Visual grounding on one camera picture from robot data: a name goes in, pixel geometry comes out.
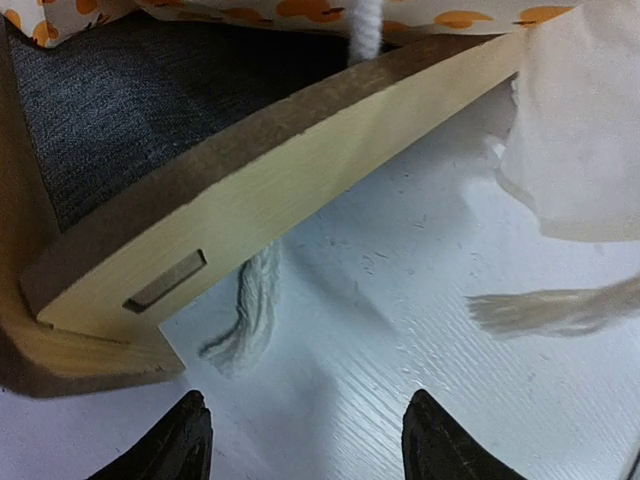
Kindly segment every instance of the white string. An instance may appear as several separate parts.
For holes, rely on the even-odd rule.
[[[254,366],[269,345],[280,293],[280,258],[280,241],[276,240],[242,265],[236,323],[200,349],[200,358],[227,378]]]
[[[473,320],[496,335],[585,335],[640,313],[640,275],[602,288],[483,295],[467,300]]]
[[[351,0],[349,65],[373,60],[382,47],[384,0]]]

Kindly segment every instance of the fabric liner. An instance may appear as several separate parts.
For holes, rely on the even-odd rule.
[[[339,72],[347,55],[340,37],[159,22],[144,13],[53,50],[8,30],[62,231],[207,137]]]

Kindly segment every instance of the wooden board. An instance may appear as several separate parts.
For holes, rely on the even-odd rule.
[[[34,320],[19,274],[58,235],[0,22],[0,385],[52,397],[158,382],[182,372],[182,362],[157,328],[149,329],[144,342],[128,345]]]
[[[22,277],[29,304],[56,328],[135,341],[515,73],[522,46],[520,33],[432,37],[244,119],[57,239]],[[197,251],[204,266],[126,308]]]

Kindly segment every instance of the orange polka dot fabric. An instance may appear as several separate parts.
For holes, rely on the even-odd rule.
[[[495,34],[531,28],[578,4],[542,0],[386,0],[384,31]],[[0,0],[0,13],[33,42],[53,48],[87,29],[143,9],[159,20],[347,35],[349,0]]]

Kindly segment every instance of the wooden frame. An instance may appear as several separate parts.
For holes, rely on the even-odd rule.
[[[523,38],[436,36],[343,71],[210,137],[64,235],[15,88],[4,88],[3,51],[0,231],[15,233],[0,237],[0,340],[32,371],[44,368],[21,390],[67,394],[179,373],[160,323],[515,73]],[[45,381],[55,386],[37,385]],[[1,364],[0,383],[11,384]]]

